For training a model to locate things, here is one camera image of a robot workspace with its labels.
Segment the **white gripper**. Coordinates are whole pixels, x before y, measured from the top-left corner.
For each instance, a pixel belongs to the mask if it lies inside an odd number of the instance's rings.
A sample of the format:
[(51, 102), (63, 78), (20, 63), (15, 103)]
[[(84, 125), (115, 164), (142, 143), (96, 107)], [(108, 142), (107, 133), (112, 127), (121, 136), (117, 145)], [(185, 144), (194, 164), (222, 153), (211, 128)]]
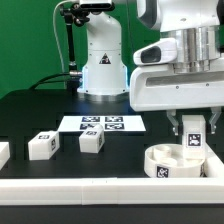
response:
[(130, 79), (130, 105), (135, 111), (167, 110), (175, 135), (179, 134), (176, 109), (211, 108), (211, 133), (224, 106), (224, 72), (174, 74), (168, 64), (136, 68)]

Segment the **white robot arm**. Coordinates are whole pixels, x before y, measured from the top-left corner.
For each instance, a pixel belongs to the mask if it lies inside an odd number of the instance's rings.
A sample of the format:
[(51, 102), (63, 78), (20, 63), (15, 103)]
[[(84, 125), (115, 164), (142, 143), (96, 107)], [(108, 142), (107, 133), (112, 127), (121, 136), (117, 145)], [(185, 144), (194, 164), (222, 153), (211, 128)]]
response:
[(224, 53), (219, 27), (223, 0), (136, 0), (137, 17), (160, 39), (133, 55), (130, 77), (122, 62), (121, 27), (107, 12), (114, 0), (80, 0), (87, 23), (88, 59), (82, 92), (89, 96), (129, 89), (135, 111), (165, 111), (174, 126), (178, 109), (211, 108), (210, 129), (224, 106)]

